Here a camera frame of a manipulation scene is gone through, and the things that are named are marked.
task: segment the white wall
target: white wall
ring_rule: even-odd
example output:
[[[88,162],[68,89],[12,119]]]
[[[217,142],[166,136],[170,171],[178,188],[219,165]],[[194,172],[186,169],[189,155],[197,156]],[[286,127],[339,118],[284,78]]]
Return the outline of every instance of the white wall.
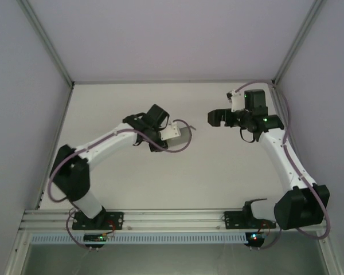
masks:
[[[75,81],[270,79],[313,0],[30,0]]]
[[[0,274],[34,207],[68,94],[16,1],[0,0]]]
[[[331,225],[344,255],[344,0],[327,1],[282,86],[302,160],[330,189]]]

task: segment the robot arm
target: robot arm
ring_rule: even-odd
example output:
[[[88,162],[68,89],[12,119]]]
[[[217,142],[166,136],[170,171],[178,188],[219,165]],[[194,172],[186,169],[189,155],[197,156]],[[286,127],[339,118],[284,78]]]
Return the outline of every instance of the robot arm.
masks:
[[[146,140],[150,141],[151,152],[161,149],[168,151],[167,142],[181,136],[177,122],[168,124],[168,118],[166,111],[153,105],[147,113],[126,117],[115,129],[90,143],[76,148],[62,146],[52,168],[52,174],[55,174],[54,184],[88,219],[103,223],[105,209],[90,190],[89,173],[116,151],[128,146],[138,146]],[[166,119],[167,125],[161,128]]]
[[[252,142],[259,142],[273,163],[284,196],[278,202],[266,199],[254,199],[246,202],[244,211],[247,217],[276,221],[284,229],[299,228],[319,224],[323,220],[323,211],[309,188],[298,177],[287,157],[284,146],[294,165],[302,172],[302,177],[312,184],[321,201],[326,206],[330,193],[325,185],[316,185],[314,179],[306,173],[289,142],[283,145],[284,125],[276,115],[268,115],[263,90],[251,90],[244,93],[244,109],[240,109],[240,93],[227,94],[232,103],[231,109],[217,109],[208,113],[208,123],[219,127],[225,122],[226,127],[247,129],[253,135]]]

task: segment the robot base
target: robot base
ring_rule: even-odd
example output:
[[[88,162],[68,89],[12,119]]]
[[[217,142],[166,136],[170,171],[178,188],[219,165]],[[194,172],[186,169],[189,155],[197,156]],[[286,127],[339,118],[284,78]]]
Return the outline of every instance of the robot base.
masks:
[[[224,212],[224,221],[226,229],[260,229],[263,222],[273,229],[276,224],[266,219],[256,219],[252,214],[251,204],[257,200],[245,202],[241,211]]]
[[[102,210],[94,219],[89,219],[84,213],[74,215],[73,230],[121,230],[124,222],[123,212],[107,212]]]

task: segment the gray wall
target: gray wall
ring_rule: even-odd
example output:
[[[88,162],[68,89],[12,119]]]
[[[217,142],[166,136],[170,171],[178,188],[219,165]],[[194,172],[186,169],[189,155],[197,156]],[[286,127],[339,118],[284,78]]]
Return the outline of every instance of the gray wall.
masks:
[[[282,88],[303,163],[330,189],[331,225],[344,255],[344,0],[327,1]]]
[[[0,0],[0,274],[34,207],[69,89],[14,0]]]

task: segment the glass panel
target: glass panel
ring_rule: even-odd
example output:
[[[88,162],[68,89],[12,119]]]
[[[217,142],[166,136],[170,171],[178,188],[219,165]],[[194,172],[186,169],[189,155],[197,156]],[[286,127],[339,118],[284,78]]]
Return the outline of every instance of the glass panel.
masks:
[[[245,245],[32,245],[24,275],[328,274],[317,241],[283,233],[272,248]]]

